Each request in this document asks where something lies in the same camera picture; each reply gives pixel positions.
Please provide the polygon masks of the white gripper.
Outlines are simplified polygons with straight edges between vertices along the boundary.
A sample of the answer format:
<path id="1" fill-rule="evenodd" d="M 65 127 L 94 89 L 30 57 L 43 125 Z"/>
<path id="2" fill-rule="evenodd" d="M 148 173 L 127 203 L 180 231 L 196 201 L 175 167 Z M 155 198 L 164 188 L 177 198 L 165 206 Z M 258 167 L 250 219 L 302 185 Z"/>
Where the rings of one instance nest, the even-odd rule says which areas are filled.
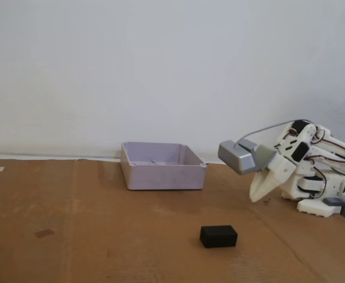
<path id="1" fill-rule="evenodd" d="M 257 172 L 251 182 L 249 198 L 257 202 L 294 173 L 296 165 L 280 154 L 276 154 L 266 166 L 267 171 Z"/>

